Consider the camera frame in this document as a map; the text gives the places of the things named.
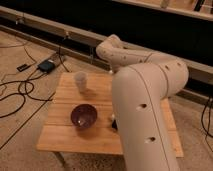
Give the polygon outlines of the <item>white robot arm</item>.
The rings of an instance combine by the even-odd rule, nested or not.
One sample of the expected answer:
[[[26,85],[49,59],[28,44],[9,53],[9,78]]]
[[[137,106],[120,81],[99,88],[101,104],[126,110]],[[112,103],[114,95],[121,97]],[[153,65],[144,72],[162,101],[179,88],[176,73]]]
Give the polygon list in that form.
[[[189,72],[180,58],[131,50],[116,35],[96,47],[113,72],[112,105],[128,171],[180,171],[161,101],[179,92]]]

